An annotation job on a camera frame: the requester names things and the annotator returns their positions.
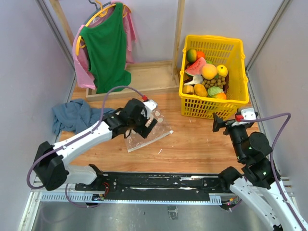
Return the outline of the clear polka dot zip bag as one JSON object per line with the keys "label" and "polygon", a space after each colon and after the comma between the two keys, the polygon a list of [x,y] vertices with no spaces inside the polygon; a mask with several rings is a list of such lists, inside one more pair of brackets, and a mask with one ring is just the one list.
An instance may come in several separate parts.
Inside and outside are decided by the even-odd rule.
{"label": "clear polka dot zip bag", "polygon": [[149,121],[146,123],[146,126],[149,127],[149,125],[153,122],[154,119],[157,120],[157,123],[153,127],[147,138],[143,138],[141,135],[132,130],[129,137],[125,139],[128,153],[143,148],[174,132],[169,123],[167,123],[167,120],[165,119],[164,115],[158,108],[156,108],[154,112],[152,112]]}

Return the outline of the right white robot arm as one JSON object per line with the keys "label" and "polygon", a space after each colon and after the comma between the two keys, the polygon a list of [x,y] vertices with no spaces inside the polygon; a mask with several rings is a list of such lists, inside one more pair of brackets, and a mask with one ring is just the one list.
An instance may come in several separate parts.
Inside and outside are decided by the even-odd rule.
{"label": "right white robot arm", "polygon": [[269,231],[306,231],[308,223],[287,194],[273,161],[273,145],[261,132],[247,133],[258,121],[254,108],[243,109],[234,120],[223,120],[213,114],[213,132],[225,128],[231,139],[237,161],[243,164],[241,174],[228,167],[218,175],[218,187],[236,194],[254,210]]}

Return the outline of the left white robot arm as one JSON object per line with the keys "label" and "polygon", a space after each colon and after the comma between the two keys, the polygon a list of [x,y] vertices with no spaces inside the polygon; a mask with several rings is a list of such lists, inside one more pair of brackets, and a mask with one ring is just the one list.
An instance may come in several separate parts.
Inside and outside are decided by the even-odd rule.
{"label": "left white robot arm", "polygon": [[157,120],[148,123],[157,108],[153,100],[131,99],[123,108],[104,114],[97,123],[81,133],[53,145],[42,143],[34,161],[34,172],[48,191],[64,184],[84,184],[96,191],[103,185],[103,172],[95,165],[75,166],[71,162],[90,148],[119,135],[127,138],[135,131],[144,139]]}

